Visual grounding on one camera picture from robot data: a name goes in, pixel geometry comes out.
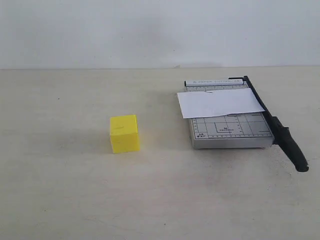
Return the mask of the black cutter blade arm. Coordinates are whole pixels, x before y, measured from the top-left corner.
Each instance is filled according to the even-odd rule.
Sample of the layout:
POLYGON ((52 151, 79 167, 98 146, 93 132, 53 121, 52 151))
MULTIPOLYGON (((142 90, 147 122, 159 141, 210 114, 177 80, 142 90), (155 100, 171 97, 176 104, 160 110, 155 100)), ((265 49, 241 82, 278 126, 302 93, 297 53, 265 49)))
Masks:
POLYGON ((294 165, 297 172, 307 172, 309 170, 309 164, 300 147, 293 139, 289 128, 283 126, 276 116, 272 116, 272 114, 260 98, 259 94, 255 90, 248 76, 245 75, 243 77, 229 77, 228 79, 243 80, 247 83, 248 87, 252 90, 255 98, 264 109, 264 112, 262 114, 274 136, 273 145, 278 145, 282 149, 282 151, 294 165))

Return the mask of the white paper sheet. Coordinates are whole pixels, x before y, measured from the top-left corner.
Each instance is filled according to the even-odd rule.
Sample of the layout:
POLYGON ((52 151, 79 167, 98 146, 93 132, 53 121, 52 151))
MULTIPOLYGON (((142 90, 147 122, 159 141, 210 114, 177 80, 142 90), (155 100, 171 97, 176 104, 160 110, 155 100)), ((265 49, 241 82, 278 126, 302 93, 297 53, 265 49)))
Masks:
POLYGON ((177 98, 184 119, 264 111, 250 88, 179 92, 177 98))

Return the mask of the yellow cube block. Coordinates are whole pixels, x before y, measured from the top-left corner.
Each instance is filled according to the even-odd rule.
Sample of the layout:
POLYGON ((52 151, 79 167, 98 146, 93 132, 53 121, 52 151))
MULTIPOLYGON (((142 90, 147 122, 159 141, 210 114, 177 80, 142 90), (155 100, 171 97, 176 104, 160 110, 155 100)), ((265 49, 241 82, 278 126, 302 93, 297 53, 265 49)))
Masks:
POLYGON ((138 121, 135 114, 111 117, 109 130, 114 154, 140 150, 138 121))

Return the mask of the grey paper cutter base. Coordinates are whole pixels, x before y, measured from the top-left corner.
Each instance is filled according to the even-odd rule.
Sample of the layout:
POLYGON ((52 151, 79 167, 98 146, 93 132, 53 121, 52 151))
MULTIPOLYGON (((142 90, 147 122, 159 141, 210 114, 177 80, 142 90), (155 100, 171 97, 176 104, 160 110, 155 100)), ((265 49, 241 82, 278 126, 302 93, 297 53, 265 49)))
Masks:
MULTIPOLYGON (((242 77, 222 80, 186 80, 186 92, 248 88, 242 77)), ((268 148, 274 136, 261 112, 190 118, 190 139, 194 149, 268 148)))

